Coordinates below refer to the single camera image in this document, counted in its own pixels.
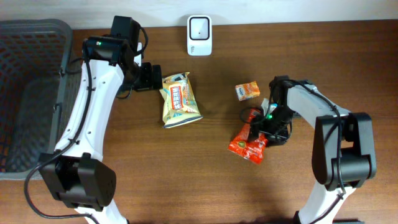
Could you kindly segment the red snack bag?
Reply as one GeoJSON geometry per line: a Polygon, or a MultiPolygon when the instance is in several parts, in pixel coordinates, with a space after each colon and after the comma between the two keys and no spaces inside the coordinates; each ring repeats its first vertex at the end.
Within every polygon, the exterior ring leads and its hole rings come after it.
{"type": "Polygon", "coordinates": [[[264,150],[268,143],[264,133],[259,133],[258,137],[253,140],[249,138],[251,129],[250,122],[254,121],[255,118],[260,118],[261,114],[261,110],[250,108],[248,117],[244,118],[246,123],[228,145],[229,151],[255,164],[260,164],[263,161],[264,150]]]}

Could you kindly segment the orange tissue pack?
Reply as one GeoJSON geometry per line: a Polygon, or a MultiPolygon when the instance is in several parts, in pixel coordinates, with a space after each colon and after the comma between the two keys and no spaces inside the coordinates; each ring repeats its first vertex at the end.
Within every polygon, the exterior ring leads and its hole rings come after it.
{"type": "Polygon", "coordinates": [[[236,85],[235,90],[239,101],[255,98],[261,94],[256,81],[236,85]]]}

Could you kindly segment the cream wet wipes pack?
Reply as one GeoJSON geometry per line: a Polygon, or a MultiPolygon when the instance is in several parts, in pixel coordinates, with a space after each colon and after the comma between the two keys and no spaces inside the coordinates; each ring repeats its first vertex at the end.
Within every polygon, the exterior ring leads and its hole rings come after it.
{"type": "Polygon", "coordinates": [[[174,128],[203,118],[188,79],[189,74],[177,73],[162,79],[160,94],[164,99],[163,128],[174,128]]]}

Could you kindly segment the teal tissue pack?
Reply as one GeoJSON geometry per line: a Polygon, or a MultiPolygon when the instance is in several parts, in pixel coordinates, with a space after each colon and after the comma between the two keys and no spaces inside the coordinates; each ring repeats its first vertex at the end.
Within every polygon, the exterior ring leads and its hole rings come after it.
{"type": "Polygon", "coordinates": [[[276,107],[277,107],[277,104],[276,104],[276,103],[273,103],[273,104],[270,105],[270,109],[271,109],[271,110],[275,109],[276,107]]]}

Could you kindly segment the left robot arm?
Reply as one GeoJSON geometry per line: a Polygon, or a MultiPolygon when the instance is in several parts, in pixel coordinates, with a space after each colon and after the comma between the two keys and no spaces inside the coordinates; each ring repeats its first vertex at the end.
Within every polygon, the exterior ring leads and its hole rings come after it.
{"type": "Polygon", "coordinates": [[[115,16],[108,35],[83,41],[78,94],[67,127],[52,153],[42,153],[24,182],[29,205],[30,178],[39,172],[50,194],[76,210],[70,218],[88,223],[128,223],[114,201],[116,173],[103,164],[103,141],[119,92],[162,88],[159,65],[143,63],[145,29],[133,18],[115,16]]]}

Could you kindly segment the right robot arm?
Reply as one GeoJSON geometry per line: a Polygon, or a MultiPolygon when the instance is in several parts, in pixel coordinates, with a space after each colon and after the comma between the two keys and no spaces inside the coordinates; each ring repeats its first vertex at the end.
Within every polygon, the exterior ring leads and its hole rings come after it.
{"type": "Polygon", "coordinates": [[[373,125],[367,113],[353,113],[325,97],[309,80],[275,77],[269,84],[266,108],[252,119],[249,140],[260,135],[283,145],[295,115],[313,129],[312,171],[315,184],[294,223],[333,223],[345,200],[376,175],[373,125]]]}

